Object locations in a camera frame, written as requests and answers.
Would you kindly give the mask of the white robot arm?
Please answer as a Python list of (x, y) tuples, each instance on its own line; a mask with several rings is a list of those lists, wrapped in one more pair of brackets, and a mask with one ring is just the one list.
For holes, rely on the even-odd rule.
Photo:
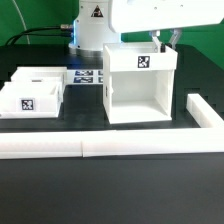
[(79, 0), (70, 49), (78, 55), (102, 55), (104, 43), (119, 43), (122, 33), (148, 31), (156, 51), (161, 30), (172, 31), (174, 47), (186, 27), (219, 24), (224, 0)]

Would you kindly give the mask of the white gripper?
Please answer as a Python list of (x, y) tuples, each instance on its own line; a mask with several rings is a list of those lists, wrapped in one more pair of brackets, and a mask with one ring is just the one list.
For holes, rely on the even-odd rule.
[(117, 33), (151, 31), (157, 53), (166, 51), (159, 30), (172, 29), (169, 44), (175, 48), (182, 35), (180, 28), (219, 24), (223, 19), (224, 0), (109, 1), (111, 29)]

